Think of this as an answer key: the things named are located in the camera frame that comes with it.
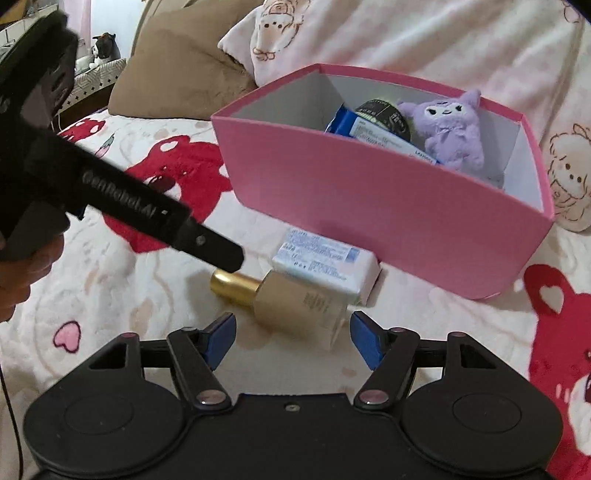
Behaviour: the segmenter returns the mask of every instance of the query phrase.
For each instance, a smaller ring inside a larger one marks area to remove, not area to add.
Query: gold bottle
[[[272,330],[311,339],[329,350],[347,310],[345,295],[271,271],[262,280],[216,270],[211,290],[250,307],[255,320]]]

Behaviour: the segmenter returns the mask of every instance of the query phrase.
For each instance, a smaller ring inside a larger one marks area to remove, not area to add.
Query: white wall
[[[115,42],[121,57],[129,57],[135,30],[146,4],[141,0],[92,0],[91,36],[97,37],[105,32],[116,34]]]

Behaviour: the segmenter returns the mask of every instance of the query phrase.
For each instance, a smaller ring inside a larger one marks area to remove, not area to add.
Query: finger
[[[31,296],[31,287],[4,290],[0,288],[0,309],[10,309],[19,303],[23,303]]]
[[[7,322],[10,320],[12,315],[14,315],[14,310],[16,310],[16,307],[12,307],[10,309],[0,309],[0,322]]]
[[[64,251],[64,236],[57,235],[46,246],[40,248],[31,259],[29,271],[37,272],[44,270],[58,258]]]
[[[0,287],[10,289],[30,285],[43,278],[63,250],[64,238],[63,235],[58,235],[28,260],[0,262]]]

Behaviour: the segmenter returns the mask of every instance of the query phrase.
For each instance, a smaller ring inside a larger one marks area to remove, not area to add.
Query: black cable
[[[14,430],[14,437],[17,441],[18,449],[18,480],[22,480],[24,474],[24,460],[22,458],[22,445],[21,436],[18,433],[17,419],[14,416],[14,410],[12,409],[12,403],[10,402],[10,396],[8,396],[8,389],[6,388],[6,382],[4,381],[4,373],[2,372],[2,365],[0,364],[0,384],[2,385],[2,391],[4,392],[4,398],[6,399],[6,405],[8,406],[8,412],[10,419],[12,420],[12,428]]]

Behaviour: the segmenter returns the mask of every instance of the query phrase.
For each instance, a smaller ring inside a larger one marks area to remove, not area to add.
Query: pink box
[[[482,100],[488,181],[324,133],[342,103],[461,94],[396,73],[317,64],[244,96],[212,121],[245,206],[482,299],[519,276],[553,223],[542,155],[525,116]]]

